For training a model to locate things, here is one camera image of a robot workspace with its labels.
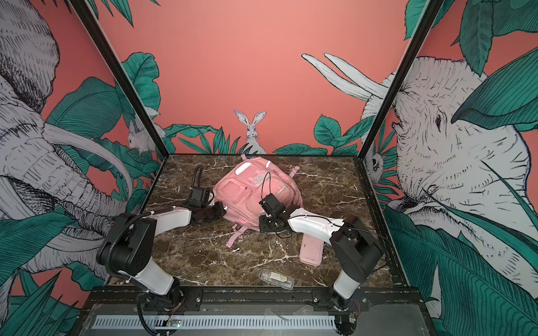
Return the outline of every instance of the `backpack strap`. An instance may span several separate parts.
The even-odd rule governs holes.
[[[228,240],[228,242],[226,243],[226,246],[228,247],[232,247],[233,245],[233,242],[240,236],[242,235],[246,230],[248,230],[249,228],[246,227],[246,226],[242,226],[239,230],[236,231],[236,233],[234,233],[230,239]]]
[[[289,174],[289,178],[293,178],[293,176],[295,176],[295,174],[299,171],[299,167],[298,166],[295,166],[295,168],[292,169],[292,172]]]

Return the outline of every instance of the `pink wall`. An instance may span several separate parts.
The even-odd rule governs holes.
[[[96,2],[99,23],[121,61],[135,52],[155,56],[158,125],[222,126],[232,141],[242,136],[242,145],[246,127],[233,110],[250,121],[264,110],[257,131],[268,153],[295,142],[323,147],[313,135],[321,114],[339,121],[343,132],[360,120],[365,103],[335,89],[301,54],[327,63],[324,52],[337,55],[380,82],[396,70],[408,43],[406,3],[136,1],[130,4],[132,27],[113,6],[111,16]],[[176,152],[193,152],[173,141]]]

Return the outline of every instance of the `ventilation grille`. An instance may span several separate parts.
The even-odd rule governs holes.
[[[335,330],[334,316],[278,316],[263,315],[188,315],[173,316],[167,326],[168,316],[145,318],[148,326],[156,330],[177,329],[315,329]],[[142,329],[138,316],[98,315],[92,329]]]

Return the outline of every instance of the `elephant eye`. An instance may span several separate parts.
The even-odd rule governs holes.
[[[435,125],[437,125],[437,129],[439,132],[441,131],[441,116],[437,115],[437,118],[435,118]]]

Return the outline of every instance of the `rabbit illustration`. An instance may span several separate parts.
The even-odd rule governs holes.
[[[254,117],[252,124],[249,119],[241,111],[234,110],[237,119],[246,126],[246,148],[250,147],[248,154],[267,154],[267,152],[258,143],[258,132],[256,132],[256,124],[259,123],[267,114],[265,111],[260,111]]]

